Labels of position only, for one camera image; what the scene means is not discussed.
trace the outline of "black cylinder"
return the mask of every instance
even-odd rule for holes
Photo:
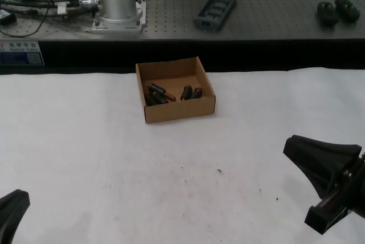
[[[166,92],[166,89],[154,84],[154,83],[150,83],[148,85],[148,89],[151,91],[151,92],[157,92],[157,93],[160,93],[160,94],[163,94]]]
[[[159,93],[156,93],[156,92],[154,92],[153,94],[152,94],[152,96],[153,96],[153,98],[155,99],[155,101],[157,101],[157,103],[158,104],[165,104],[165,103],[169,103],[168,101],[167,101],[167,99],[165,99],[161,94],[159,94]]]
[[[190,99],[198,99],[203,94],[203,88],[197,87],[194,89],[194,92],[192,93],[192,96]]]
[[[158,105],[158,103],[156,102],[156,100],[152,97],[152,95],[150,93],[145,94],[144,98],[146,99],[146,103],[148,106],[154,106],[154,105]]]
[[[192,86],[185,86],[183,93],[181,94],[180,100],[188,100],[190,99],[193,92]]]

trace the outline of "silver cylindrical robot base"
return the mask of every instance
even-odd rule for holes
[[[141,32],[146,23],[146,4],[136,0],[99,0],[92,31]]]
[[[128,19],[111,20],[101,17],[96,13],[92,23],[92,31],[97,32],[142,32],[146,24],[146,2],[136,2],[137,14]]]

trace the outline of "brown cardboard tray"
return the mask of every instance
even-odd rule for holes
[[[214,113],[216,95],[198,57],[172,62],[136,64],[138,87],[144,108],[146,123],[183,119],[210,115]],[[147,106],[144,94],[147,86],[155,83],[176,97],[176,102]],[[201,87],[203,94],[199,99],[181,101],[180,96],[186,85],[193,89]]]

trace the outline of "metal table with holes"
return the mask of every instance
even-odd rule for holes
[[[47,20],[40,32],[32,36],[40,42],[222,42],[258,40],[334,40],[365,38],[364,15],[355,25],[339,22],[333,29],[320,27],[316,6],[320,1],[334,0],[237,0],[219,32],[204,32],[193,25],[193,19],[207,0],[146,0],[147,26],[142,34],[100,35],[91,32],[92,17],[85,15],[71,21]],[[364,0],[351,0],[365,11]],[[16,35],[34,31],[39,24],[18,18],[18,23],[4,30]]]

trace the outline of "label sticker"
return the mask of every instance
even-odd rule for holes
[[[0,66],[44,66],[36,41],[0,41]]]

